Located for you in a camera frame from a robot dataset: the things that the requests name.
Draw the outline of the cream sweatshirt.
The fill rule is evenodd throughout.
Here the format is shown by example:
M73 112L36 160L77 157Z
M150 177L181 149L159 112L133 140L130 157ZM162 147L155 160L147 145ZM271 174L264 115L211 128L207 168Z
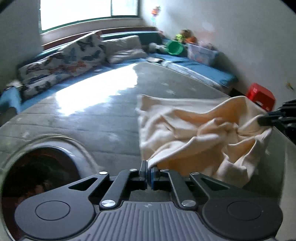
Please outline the cream sweatshirt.
M242 187L253 176L271 134L265 111L247 97L168 99L137 97L141 158L148 168L183 176L200 172Z

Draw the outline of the red plastic stool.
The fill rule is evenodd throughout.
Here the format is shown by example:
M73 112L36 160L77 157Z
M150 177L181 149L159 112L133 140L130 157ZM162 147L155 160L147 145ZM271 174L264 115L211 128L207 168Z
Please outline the red plastic stool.
M276 102L273 93L258 83L250 85L246 97L267 112L272 111Z

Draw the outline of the grey quilted table cover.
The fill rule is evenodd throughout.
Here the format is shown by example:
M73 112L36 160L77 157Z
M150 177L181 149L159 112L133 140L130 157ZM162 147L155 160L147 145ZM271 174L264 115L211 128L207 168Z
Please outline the grey quilted table cover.
M200 172L139 178L137 97L231 98L150 63L86 78L1 127L1 192L17 159L56 148L80 179L24 200L19 240L295 240L295 145L275 126L250 181L237 187ZM1 240L12 238L1 208Z

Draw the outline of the clear plastic storage box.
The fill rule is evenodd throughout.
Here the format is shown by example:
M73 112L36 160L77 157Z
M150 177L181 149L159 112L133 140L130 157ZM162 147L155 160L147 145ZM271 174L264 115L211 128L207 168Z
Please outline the clear plastic storage box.
M188 58L200 64L213 66L219 52L188 43Z

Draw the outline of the blue sofa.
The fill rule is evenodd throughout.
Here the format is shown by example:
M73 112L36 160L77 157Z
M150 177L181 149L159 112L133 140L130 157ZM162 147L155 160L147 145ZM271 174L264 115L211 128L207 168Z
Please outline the blue sofa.
M167 39L161 39L160 35L153 31L132 31L132 32L122 32L122 33L112 33L107 34L103 38L106 40L118 39L120 37L127 37L132 35L138 35L142 43L167 43ZM193 61L187 57L187 54L184 52L182 56L171 56L169 54L159 54L159 53L149 53L149 57L158 58L158 63L173 70L176 70L180 73L187 74L191 77L194 77L202 82L211 85L218 90L221 90L225 93L228 93L231 88L238 82L238 79L235 75L226 72L220 67L210 67L203 64L200 64L196 61ZM32 97L29 100L24 100L22 97L21 90L18 89L21 95L21 111L29 108L33 104L37 103L41 99L50 96L51 94L64 89L76 82L79 82L87 77L92 77L100 73L104 73L113 69L121 68L128 66L133 63L146 62L147 58L132 59L126 60L118 64L109 64L105 63L99 67L94 67L92 70L89 70L81 77L71 78L70 80L63 80L61 83L54 85L50 89Z

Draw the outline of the beige cushion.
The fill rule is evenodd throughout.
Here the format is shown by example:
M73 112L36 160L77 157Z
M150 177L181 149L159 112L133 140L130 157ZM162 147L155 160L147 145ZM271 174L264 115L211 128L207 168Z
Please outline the beige cushion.
M105 40L103 42L106 50L106 59L110 64L118 64L126 60L146 58L148 56L142 49L138 35Z

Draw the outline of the green plastic bucket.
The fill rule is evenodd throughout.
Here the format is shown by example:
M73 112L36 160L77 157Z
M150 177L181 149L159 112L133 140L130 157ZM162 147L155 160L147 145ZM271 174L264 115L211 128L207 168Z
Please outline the green plastic bucket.
M178 41L170 40L166 43L167 52L173 56L182 56L184 45Z

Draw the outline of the plush toy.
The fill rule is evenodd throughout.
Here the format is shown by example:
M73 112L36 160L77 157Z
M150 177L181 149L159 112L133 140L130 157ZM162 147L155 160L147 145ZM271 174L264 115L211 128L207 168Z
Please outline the plush toy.
M197 44L198 42L190 30L181 30L179 34L175 35L174 40L182 44Z

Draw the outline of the butterfly pillow upright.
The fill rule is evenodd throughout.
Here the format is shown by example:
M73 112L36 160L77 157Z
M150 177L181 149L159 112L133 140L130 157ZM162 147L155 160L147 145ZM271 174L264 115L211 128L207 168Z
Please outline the butterfly pillow upright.
M61 48L64 66L72 76L81 75L105 62L106 48L101 31L91 32Z

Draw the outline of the butterfly pillow long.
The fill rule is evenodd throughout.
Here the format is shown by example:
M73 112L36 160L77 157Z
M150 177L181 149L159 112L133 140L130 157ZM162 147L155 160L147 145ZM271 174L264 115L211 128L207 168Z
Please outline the butterfly pillow long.
M78 56L75 49L69 53L56 52L18 69L23 99L32 98L70 77L79 76L99 65L100 51Z

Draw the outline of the colourful pinwheel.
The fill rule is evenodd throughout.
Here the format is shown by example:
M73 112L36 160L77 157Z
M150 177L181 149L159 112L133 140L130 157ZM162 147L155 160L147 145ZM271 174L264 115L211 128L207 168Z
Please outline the colourful pinwheel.
M152 9L152 25L155 27L156 24L156 18L159 15L161 11L161 7L160 6L156 6L155 8Z

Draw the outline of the window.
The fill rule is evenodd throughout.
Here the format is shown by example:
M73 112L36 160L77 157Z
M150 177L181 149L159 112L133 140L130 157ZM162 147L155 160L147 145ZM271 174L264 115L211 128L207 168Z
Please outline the window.
M99 19L138 16L139 1L40 1L40 30L47 32L71 24Z

